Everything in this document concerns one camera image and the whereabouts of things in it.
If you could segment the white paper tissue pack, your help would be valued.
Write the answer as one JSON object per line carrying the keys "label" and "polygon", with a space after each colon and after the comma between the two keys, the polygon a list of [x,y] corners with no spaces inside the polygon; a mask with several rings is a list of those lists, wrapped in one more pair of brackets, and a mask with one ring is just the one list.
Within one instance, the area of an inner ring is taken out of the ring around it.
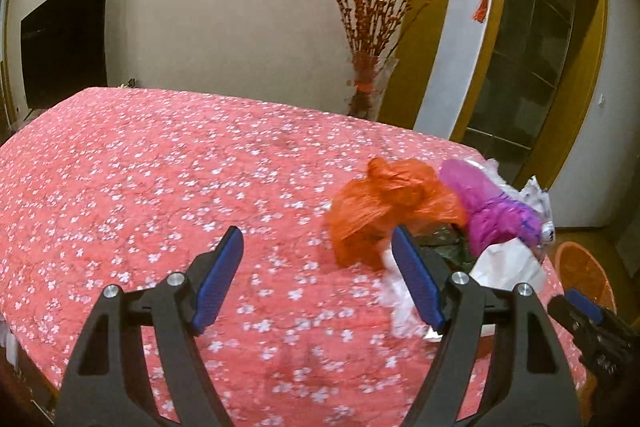
{"label": "white paper tissue pack", "polygon": [[512,291],[519,283],[527,283],[536,293],[544,289],[547,274],[521,239],[487,247],[470,272],[482,286]]}

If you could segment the white paw print bag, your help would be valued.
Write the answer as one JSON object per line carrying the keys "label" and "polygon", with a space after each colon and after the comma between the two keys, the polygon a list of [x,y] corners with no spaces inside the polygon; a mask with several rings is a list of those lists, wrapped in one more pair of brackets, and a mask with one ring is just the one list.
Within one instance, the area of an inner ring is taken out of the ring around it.
{"label": "white paw print bag", "polygon": [[535,255],[540,262],[543,262],[555,243],[555,226],[549,194],[540,186],[536,176],[532,176],[521,189],[520,199],[532,208],[540,218],[540,239],[539,245],[535,249]]}

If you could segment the green plastic bag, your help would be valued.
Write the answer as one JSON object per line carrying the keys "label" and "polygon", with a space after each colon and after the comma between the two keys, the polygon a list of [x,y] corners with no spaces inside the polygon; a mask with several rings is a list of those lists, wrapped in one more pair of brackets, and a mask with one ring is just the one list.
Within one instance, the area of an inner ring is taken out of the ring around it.
{"label": "green plastic bag", "polygon": [[469,242],[462,228],[457,225],[439,225],[416,236],[416,243],[431,248],[444,259],[451,270],[470,273],[476,258],[469,250]]}

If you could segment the purple plastic bag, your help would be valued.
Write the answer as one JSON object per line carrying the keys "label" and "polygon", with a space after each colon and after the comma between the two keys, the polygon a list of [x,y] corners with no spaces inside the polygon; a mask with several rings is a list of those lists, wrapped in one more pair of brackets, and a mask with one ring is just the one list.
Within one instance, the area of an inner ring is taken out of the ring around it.
{"label": "purple plastic bag", "polygon": [[541,214],[498,175],[494,160],[447,159],[438,175],[462,204],[468,218],[469,251],[474,257],[511,239],[519,239],[529,248],[541,244]]}

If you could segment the orange plastic bag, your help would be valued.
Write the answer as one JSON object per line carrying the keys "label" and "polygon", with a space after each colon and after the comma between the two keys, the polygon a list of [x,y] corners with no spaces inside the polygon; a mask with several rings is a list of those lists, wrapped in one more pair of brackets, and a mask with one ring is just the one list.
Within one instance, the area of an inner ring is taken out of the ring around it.
{"label": "orange plastic bag", "polygon": [[372,158],[366,175],[344,185],[328,212],[336,264],[348,268],[361,263],[373,271],[384,268],[382,252],[399,225],[420,235],[442,225],[463,228],[466,222],[456,193],[433,167],[414,158]]}

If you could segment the long clear plastic bag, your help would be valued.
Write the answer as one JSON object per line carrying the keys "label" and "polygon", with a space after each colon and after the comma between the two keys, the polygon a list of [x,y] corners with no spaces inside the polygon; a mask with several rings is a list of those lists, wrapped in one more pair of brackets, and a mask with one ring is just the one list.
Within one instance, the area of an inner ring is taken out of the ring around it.
{"label": "long clear plastic bag", "polygon": [[380,303],[390,309],[390,330],[396,338],[420,337],[426,339],[430,328],[416,315],[412,297],[393,256],[390,243],[381,253],[384,273],[380,289]]}

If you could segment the orange lined waste basket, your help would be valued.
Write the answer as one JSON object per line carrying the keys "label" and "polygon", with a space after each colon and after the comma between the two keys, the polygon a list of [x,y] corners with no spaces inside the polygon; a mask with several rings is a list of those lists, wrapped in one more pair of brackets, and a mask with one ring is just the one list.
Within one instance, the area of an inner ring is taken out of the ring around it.
{"label": "orange lined waste basket", "polygon": [[617,311],[608,276],[584,246],[575,242],[562,243],[556,248],[553,265],[564,291],[575,289],[593,303]]}

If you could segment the red floral tablecloth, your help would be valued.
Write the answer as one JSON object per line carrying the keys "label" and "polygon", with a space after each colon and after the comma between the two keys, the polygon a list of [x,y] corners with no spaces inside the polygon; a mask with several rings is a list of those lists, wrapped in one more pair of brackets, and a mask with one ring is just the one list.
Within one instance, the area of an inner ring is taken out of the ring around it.
{"label": "red floral tablecloth", "polygon": [[1,314],[60,389],[107,285],[142,291],[238,228],[244,254],[196,338],[238,426],[398,426],[437,347],[393,331],[384,277],[336,264],[334,196],[370,160],[438,167],[460,145],[213,94],[92,88],[1,147]]}

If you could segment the glass vase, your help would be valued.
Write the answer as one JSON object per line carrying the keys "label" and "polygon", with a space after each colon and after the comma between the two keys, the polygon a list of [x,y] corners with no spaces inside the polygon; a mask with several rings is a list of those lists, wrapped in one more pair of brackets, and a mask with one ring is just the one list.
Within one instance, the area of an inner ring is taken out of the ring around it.
{"label": "glass vase", "polygon": [[355,91],[349,101],[348,115],[376,121],[388,85],[398,64],[394,56],[379,57],[358,51],[352,57],[354,78],[350,84]]}

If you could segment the black television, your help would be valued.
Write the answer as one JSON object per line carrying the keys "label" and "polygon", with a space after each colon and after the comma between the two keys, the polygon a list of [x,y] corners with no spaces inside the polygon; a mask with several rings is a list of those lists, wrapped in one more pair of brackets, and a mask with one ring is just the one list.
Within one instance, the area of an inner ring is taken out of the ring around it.
{"label": "black television", "polygon": [[21,20],[27,107],[48,109],[107,85],[106,0],[46,0]]}

